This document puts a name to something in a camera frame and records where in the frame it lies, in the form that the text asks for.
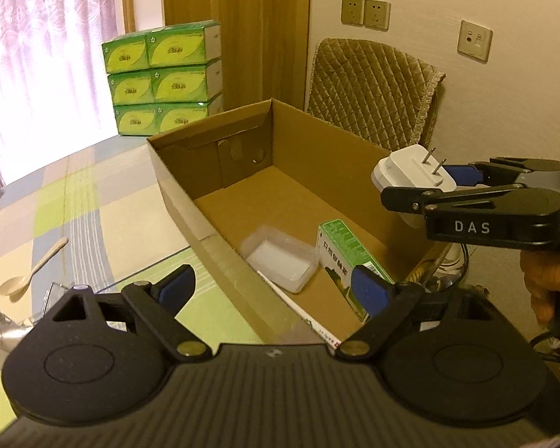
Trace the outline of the person right hand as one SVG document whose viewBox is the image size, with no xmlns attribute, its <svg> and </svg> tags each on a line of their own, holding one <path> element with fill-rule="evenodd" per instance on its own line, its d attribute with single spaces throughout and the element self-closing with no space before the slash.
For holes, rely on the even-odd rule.
<svg viewBox="0 0 560 448">
<path fill-rule="evenodd" d="M 520 268 L 536 321 L 545 326 L 554 317 L 554 295 L 560 293 L 560 252 L 522 251 Z"/>
</svg>

